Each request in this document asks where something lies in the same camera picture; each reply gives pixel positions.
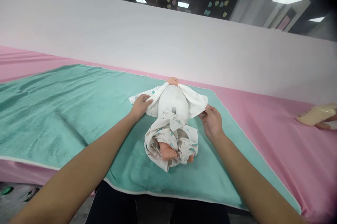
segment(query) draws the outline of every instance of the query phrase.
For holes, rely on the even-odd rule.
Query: forearm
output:
[[[304,223],[224,134],[213,141],[236,190],[258,223]]]
[[[46,183],[12,223],[69,223],[105,177],[119,147],[136,122],[137,118],[127,115],[82,150]]]

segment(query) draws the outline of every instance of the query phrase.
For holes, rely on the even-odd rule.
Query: doll head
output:
[[[169,85],[175,85],[175,86],[178,86],[179,84],[179,80],[175,77],[170,77],[168,80],[166,80],[166,82],[169,84]]]

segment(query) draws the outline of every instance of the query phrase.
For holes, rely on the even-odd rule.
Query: teal towel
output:
[[[0,85],[0,158],[61,168],[130,110],[128,97],[160,86],[163,80],[85,65],[63,66]],[[254,167],[301,213],[300,206],[266,164],[211,90],[226,135]],[[145,115],[131,130],[106,175],[123,192],[216,202],[246,209],[198,117],[199,151],[194,162],[168,173],[144,150],[144,135],[156,118]]]

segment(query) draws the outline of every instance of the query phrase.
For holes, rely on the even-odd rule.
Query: human hand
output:
[[[146,94],[139,96],[134,102],[129,114],[139,120],[145,114],[147,107],[153,102],[153,100],[148,101],[148,98],[150,98],[150,96]]]
[[[203,121],[206,136],[211,142],[225,135],[222,129],[221,114],[215,107],[207,105],[206,111],[199,114],[199,118]]]

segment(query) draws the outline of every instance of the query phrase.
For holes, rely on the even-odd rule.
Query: human arm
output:
[[[108,172],[132,127],[153,100],[141,95],[131,112],[62,167],[11,220],[17,223],[69,223]]]
[[[216,108],[199,115],[207,137],[217,150],[236,190],[260,224],[305,223],[283,196],[254,168],[222,129]]]

